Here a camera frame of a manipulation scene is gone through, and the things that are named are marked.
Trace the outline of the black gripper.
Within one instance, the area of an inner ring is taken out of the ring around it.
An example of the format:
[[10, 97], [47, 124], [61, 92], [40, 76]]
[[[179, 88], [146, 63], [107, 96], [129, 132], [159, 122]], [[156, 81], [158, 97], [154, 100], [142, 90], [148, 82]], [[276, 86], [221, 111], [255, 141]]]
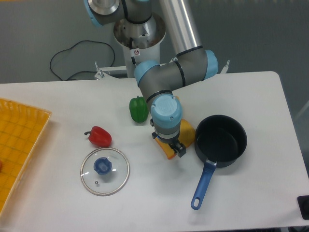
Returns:
[[172, 128], [166, 128], [154, 123], [154, 120], [151, 118], [150, 125], [154, 127], [154, 132], [152, 133], [153, 139], [158, 138], [161, 142], [169, 144], [169, 147], [179, 158], [186, 154], [185, 145], [178, 140], [181, 126], [180, 122]]

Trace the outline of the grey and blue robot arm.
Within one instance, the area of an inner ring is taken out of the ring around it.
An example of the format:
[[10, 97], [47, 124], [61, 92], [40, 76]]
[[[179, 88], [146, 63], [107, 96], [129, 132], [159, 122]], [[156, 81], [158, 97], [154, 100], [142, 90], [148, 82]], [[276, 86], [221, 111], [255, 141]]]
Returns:
[[84, 5], [93, 24], [114, 24], [128, 77], [136, 79], [151, 114], [153, 137], [183, 156], [183, 111], [173, 91], [218, 72], [215, 54], [202, 46], [189, 2], [160, 1], [163, 17], [149, 0], [86, 0]]

